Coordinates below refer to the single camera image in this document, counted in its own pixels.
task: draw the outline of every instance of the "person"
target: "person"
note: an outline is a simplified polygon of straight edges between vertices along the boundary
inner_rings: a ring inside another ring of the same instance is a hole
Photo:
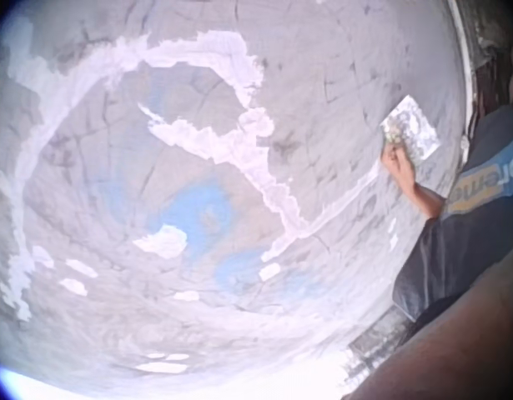
[[[404,147],[381,161],[427,217],[393,291],[415,324],[350,399],[513,398],[513,107],[480,120],[447,199]]]

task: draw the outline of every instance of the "hand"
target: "hand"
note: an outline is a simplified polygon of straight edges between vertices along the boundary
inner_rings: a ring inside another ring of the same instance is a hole
[[[403,145],[387,143],[380,161],[404,192],[413,190],[415,170]]]

